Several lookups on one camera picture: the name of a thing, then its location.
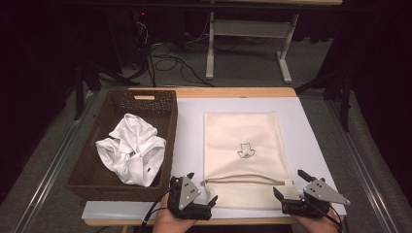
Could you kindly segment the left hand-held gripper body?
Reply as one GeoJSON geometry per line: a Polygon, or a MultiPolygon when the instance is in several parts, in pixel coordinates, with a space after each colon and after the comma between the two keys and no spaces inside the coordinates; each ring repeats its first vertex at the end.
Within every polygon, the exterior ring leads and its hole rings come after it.
{"type": "Polygon", "coordinates": [[[190,177],[172,177],[170,187],[167,209],[174,217],[196,220],[209,220],[212,217],[213,202],[209,202],[207,205],[194,203],[201,191],[190,177]]]}

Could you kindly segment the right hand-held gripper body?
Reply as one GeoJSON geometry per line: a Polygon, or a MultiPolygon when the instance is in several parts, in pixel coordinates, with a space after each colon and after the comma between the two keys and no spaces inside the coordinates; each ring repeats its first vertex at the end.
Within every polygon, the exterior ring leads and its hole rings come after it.
{"type": "Polygon", "coordinates": [[[291,216],[322,218],[329,212],[330,204],[350,205],[351,201],[330,187],[323,179],[313,180],[303,188],[298,199],[281,196],[281,210],[291,216]]]}

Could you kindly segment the white shirt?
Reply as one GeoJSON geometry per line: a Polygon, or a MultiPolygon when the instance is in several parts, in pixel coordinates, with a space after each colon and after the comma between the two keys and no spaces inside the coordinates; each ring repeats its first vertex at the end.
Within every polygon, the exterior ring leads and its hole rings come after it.
{"type": "Polygon", "coordinates": [[[109,137],[95,145],[105,167],[122,183],[148,187],[163,163],[166,141],[141,117],[125,114],[109,137]]]}

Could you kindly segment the cream mesh laundry bag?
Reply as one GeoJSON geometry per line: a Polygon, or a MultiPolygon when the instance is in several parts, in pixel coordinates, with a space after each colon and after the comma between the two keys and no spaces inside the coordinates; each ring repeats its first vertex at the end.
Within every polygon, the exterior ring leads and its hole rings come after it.
{"type": "Polygon", "coordinates": [[[298,191],[275,113],[204,115],[203,185],[225,209],[276,210],[298,191]]]}

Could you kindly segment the brown woven basket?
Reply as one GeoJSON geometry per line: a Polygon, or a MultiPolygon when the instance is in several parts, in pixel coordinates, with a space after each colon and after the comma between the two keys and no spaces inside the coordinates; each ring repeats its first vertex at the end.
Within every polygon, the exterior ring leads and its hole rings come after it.
{"type": "Polygon", "coordinates": [[[94,118],[66,187],[86,201],[153,202],[169,186],[178,106],[173,90],[110,90],[94,118]],[[95,142],[107,138],[126,114],[141,117],[166,141],[165,155],[148,187],[123,183],[101,161],[95,142]]]}

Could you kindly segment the person's left hand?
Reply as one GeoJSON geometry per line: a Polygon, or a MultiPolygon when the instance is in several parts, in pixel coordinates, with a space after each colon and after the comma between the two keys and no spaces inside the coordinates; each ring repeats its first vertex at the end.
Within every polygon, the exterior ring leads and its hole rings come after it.
{"type": "Polygon", "coordinates": [[[162,197],[160,210],[154,220],[152,233],[186,233],[196,224],[195,219],[175,218],[167,209],[169,194],[162,197]]]}

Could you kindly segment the person's right hand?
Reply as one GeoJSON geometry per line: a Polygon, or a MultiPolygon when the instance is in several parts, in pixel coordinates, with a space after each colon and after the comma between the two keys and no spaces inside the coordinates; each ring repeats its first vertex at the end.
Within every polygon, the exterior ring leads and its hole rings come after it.
{"type": "Polygon", "coordinates": [[[318,219],[293,216],[309,233],[339,233],[339,227],[327,217],[318,219]]]}

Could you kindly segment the black stand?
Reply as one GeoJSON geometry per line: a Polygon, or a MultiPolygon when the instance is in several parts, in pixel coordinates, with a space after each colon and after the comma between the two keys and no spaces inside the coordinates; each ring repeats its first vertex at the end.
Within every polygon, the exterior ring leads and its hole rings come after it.
{"type": "Polygon", "coordinates": [[[351,78],[352,74],[350,71],[336,70],[320,76],[311,82],[305,83],[297,87],[294,91],[296,94],[300,94],[308,89],[323,86],[325,88],[323,92],[323,97],[325,100],[340,100],[339,120],[343,129],[348,132],[348,115],[351,108],[351,78]]]}
{"type": "Polygon", "coordinates": [[[112,72],[96,63],[87,61],[80,63],[76,69],[75,90],[76,90],[76,114],[75,120],[78,120],[85,110],[84,83],[89,90],[100,90],[101,83],[97,73],[103,73],[117,82],[126,85],[137,86],[139,83],[128,80],[127,78],[112,72]]]}

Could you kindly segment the black computer tower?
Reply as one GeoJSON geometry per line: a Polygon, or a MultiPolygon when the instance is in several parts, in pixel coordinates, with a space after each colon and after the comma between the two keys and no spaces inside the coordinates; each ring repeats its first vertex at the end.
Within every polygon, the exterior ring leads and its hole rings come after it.
{"type": "Polygon", "coordinates": [[[150,45],[149,31],[132,10],[106,11],[111,35],[121,68],[136,70],[147,60],[150,45]]]}

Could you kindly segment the metal floor rail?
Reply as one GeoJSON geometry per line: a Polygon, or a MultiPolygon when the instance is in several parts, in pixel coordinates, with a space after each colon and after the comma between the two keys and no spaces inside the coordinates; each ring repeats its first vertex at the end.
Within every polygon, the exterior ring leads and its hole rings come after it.
{"type": "Polygon", "coordinates": [[[58,176],[61,167],[63,166],[68,156],[68,149],[71,146],[74,137],[76,136],[76,133],[84,119],[84,115],[88,111],[89,106],[94,102],[96,95],[97,93],[94,91],[89,91],[86,94],[86,97],[84,98],[85,106],[83,111],[79,116],[72,120],[70,128],[65,134],[58,148],[58,151],[56,152],[50,166],[48,167],[46,174],[38,184],[36,191],[34,192],[23,215],[21,216],[11,233],[27,233],[29,231],[52,189],[56,177],[58,176]]]}
{"type": "Polygon", "coordinates": [[[355,142],[349,132],[345,130],[340,121],[340,114],[338,107],[333,101],[326,101],[326,106],[329,109],[335,123],[337,124],[339,131],[349,149],[352,162],[355,166],[355,170],[359,177],[362,188],[371,205],[374,214],[376,215],[381,228],[384,233],[398,233],[397,226],[389,213],[387,205],[383,199],[381,192],[378,190],[375,182],[372,180],[361,155],[356,148],[355,142]]]}

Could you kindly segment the white desk frame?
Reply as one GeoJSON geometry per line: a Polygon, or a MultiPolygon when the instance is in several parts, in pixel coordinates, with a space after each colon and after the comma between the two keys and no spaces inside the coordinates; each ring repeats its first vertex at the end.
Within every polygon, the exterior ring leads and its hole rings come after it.
{"type": "MultiPolygon", "coordinates": [[[[264,7],[334,7],[341,6],[343,0],[208,0],[212,5],[235,3],[246,5],[246,9],[263,5],[264,7]]],[[[292,77],[286,56],[292,41],[300,13],[292,13],[289,19],[270,21],[263,19],[215,19],[215,11],[209,13],[208,53],[206,61],[207,80],[214,78],[215,38],[217,36],[252,37],[266,39],[283,39],[284,45],[275,55],[284,83],[291,83],[292,77]]]]}

